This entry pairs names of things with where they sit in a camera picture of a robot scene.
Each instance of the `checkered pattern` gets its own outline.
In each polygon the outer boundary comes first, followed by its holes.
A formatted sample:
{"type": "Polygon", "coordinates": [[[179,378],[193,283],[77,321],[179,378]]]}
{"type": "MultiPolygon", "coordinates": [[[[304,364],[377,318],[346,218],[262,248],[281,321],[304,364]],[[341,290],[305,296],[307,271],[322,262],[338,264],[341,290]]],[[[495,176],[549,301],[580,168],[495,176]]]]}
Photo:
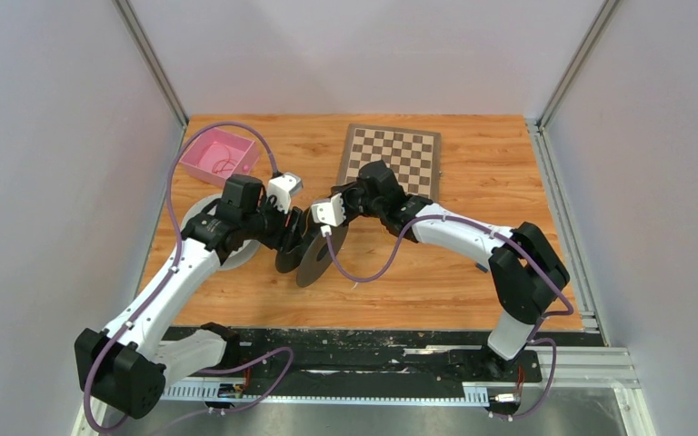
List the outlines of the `checkered pattern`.
{"type": "Polygon", "coordinates": [[[407,193],[432,198],[436,134],[411,134],[395,130],[354,129],[345,183],[352,182],[360,167],[383,160],[392,168],[407,193]]]}

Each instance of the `gray floor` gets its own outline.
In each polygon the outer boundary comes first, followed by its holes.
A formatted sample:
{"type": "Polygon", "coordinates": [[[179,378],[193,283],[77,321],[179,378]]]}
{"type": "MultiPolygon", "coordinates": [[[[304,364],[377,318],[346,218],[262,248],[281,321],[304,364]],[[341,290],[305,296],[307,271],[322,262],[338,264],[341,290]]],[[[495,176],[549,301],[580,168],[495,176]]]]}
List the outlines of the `gray floor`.
{"type": "MultiPolygon", "coordinates": [[[[538,391],[523,391],[526,407],[538,391]]],[[[162,401],[145,418],[129,421],[119,435],[146,435],[173,419],[202,409],[186,401],[162,401]]],[[[233,436],[424,436],[424,435],[625,435],[613,391],[553,389],[547,403],[527,419],[489,419],[485,410],[464,407],[261,404],[238,415],[201,415],[163,435],[233,436]]]]}

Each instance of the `pink box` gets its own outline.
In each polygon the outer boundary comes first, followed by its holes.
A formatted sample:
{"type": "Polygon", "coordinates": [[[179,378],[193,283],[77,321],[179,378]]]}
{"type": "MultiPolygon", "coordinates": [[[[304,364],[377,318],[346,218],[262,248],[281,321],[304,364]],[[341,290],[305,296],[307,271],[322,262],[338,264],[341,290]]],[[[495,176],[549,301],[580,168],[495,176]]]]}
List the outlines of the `pink box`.
{"type": "Polygon", "coordinates": [[[180,164],[191,176],[222,188],[232,174],[250,173],[260,157],[255,140],[215,128],[188,146],[180,164]]]}

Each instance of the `white panel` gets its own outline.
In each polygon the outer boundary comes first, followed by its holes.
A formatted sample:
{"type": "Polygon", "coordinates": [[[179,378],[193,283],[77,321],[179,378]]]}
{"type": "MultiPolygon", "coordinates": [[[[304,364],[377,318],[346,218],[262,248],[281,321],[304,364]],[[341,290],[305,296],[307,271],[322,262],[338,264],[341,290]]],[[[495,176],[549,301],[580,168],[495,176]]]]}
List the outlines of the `white panel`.
{"type": "Polygon", "coordinates": [[[180,133],[112,2],[0,2],[0,434],[70,431],[180,133]]]}
{"type": "Polygon", "coordinates": [[[537,117],[603,0],[133,0],[190,114],[537,117]]]}
{"type": "Polygon", "coordinates": [[[698,434],[698,1],[625,1],[549,129],[657,430],[698,434]]]}

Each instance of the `wooden tabletop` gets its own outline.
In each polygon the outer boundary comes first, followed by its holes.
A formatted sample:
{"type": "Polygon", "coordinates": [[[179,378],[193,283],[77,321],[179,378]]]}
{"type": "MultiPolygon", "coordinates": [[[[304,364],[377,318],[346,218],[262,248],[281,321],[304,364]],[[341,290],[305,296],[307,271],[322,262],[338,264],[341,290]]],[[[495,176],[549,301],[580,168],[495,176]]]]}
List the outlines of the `wooden tabletop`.
{"type": "MultiPolygon", "coordinates": [[[[304,190],[294,205],[305,209],[335,184],[348,124],[377,124],[442,134],[439,203],[476,220],[516,226],[535,223],[560,253],[539,170],[524,119],[474,115],[198,115],[186,137],[213,122],[234,120],[258,129],[274,149],[282,172],[295,173],[304,190]]],[[[252,137],[240,129],[235,134],[252,137]]],[[[251,175],[266,183],[271,175],[262,157],[251,175]]],[[[173,201],[178,220],[196,201],[220,190],[175,172],[173,201]]],[[[351,224],[340,260],[354,275],[378,272],[394,237],[378,220],[351,224]]],[[[159,221],[144,272],[144,285],[175,245],[166,211],[159,221]]],[[[219,272],[205,282],[175,320],[197,325],[333,327],[388,329],[492,329],[502,311],[490,274],[443,248],[404,242],[381,279],[355,284],[333,266],[308,288],[295,273],[274,268],[275,252],[261,247],[245,265],[219,272]]],[[[573,301],[571,285],[565,294],[573,301]]],[[[560,302],[555,308],[563,308],[560,302]]],[[[581,330],[578,313],[551,318],[545,329],[581,330]]]]}

